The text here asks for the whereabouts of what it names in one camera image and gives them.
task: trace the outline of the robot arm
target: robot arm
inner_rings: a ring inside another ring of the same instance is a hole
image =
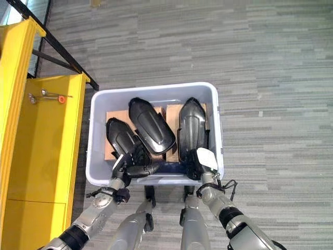
[[[230,239],[228,250],[277,250],[276,246],[286,250],[279,243],[272,241],[225,196],[221,187],[216,184],[213,173],[217,165],[214,154],[203,148],[198,149],[194,154],[196,168],[201,173],[202,182],[197,196],[209,207],[226,230]]]
[[[127,202],[130,194],[126,186],[131,178],[142,178],[153,174],[158,165],[130,166],[130,155],[120,155],[113,167],[112,179],[108,187],[101,187],[89,194],[95,199],[73,224],[57,238],[54,238],[40,250],[81,250],[84,245],[102,231],[107,219],[116,211],[120,202]]]

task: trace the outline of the black wire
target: black wire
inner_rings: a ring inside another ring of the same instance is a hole
[[[233,201],[234,200],[234,196],[236,194],[236,186],[237,186],[238,182],[235,181],[235,180],[230,180],[227,182],[227,184],[225,184],[224,186],[222,186],[222,189],[226,190],[226,189],[230,189],[232,187],[233,188],[233,191],[231,193],[231,196],[230,196],[230,200]]]
[[[282,244],[278,243],[277,241],[272,241],[274,245],[276,245],[281,250],[287,250]]]

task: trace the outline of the gray carpet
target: gray carpet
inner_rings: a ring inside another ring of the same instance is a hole
[[[54,1],[49,29],[101,89],[207,81],[219,92],[223,181],[235,203],[288,249],[333,249],[332,1]],[[53,54],[49,47],[44,52]],[[68,73],[48,62],[42,75]],[[96,189],[84,176],[87,90],[73,219]],[[84,248],[106,249],[131,200]],[[182,189],[158,187],[155,230],[141,249],[179,249]],[[222,227],[202,206],[212,249]]]

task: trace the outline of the white plastic bin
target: white plastic bin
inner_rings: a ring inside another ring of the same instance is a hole
[[[217,90],[210,83],[193,82],[97,92],[92,98],[86,163],[86,176],[91,184],[106,186],[111,178],[112,164],[104,160],[106,112],[128,109],[129,101],[134,97],[140,97],[154,106],[162,106],[165,109],[168,104],[183,104],[190,97],[195,97],[199,102],[206,103],[210,127],[209,149],[216,155],[222,178],[222,129]],[[159,173],[145,178],[133,179],[131,183],[140,185],[200,185],[199,181],[191,180],[183,174],[170,173]]]

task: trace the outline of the yellow shelf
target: yellow shelf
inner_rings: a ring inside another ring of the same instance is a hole
[[[23,90],[37,32],[46,35],[32,18],[0,27],[0,233]]]
[[[36,249],[70,225],[86,81],[85,74],[27,79],[11,162],[3,249]],[[38,96],[41,89],[73,98],[64,104],[31,104],[28,94]],[[16,242],[6,237],[10,234]]]

